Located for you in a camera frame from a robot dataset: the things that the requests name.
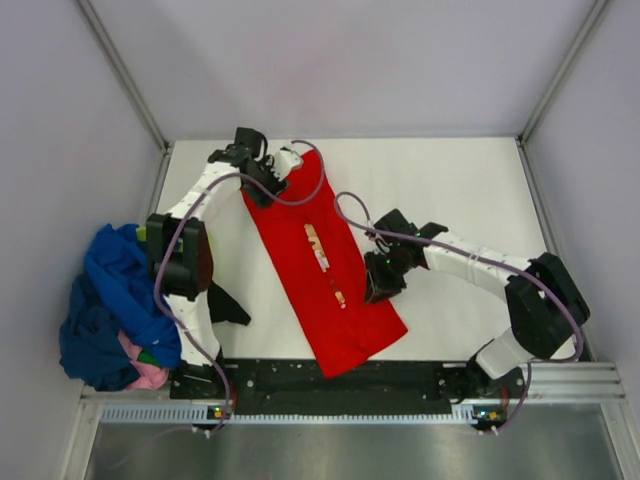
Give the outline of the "red printed t shirt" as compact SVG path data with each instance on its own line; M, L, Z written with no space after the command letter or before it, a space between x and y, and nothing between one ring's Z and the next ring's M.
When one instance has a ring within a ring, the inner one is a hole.
M367 304L365 265L316 152L288 176L282 201L246 200L287 298L327 378L344 374L408 331L389 301Z

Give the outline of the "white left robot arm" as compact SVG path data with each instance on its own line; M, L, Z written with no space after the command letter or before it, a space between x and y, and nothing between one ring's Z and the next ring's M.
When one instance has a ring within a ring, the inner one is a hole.
M209 397L224 390L227 374L214 364L220 343L208 313L214 262L206 222L238 191L246 191L261 208L284 192L302 158L291 146L273 153L267 148L264 134L239 127L231 144L209 155L181 200L164 214L150 215L145 226L154 300L177 326L181 360L197 366L192 384Z

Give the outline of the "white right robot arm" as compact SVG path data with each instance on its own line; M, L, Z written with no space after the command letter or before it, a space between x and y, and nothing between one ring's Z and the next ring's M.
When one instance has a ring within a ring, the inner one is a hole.
M551 359L590 318L565 264L549 252L535 258L501 254L438 223L417 227L397 209L369 226L366 235L377 247L364 256L368 304L400 294L406 274L416 268L452 275L505 303L508 328L455 377L462 395L490 395L520 364Z

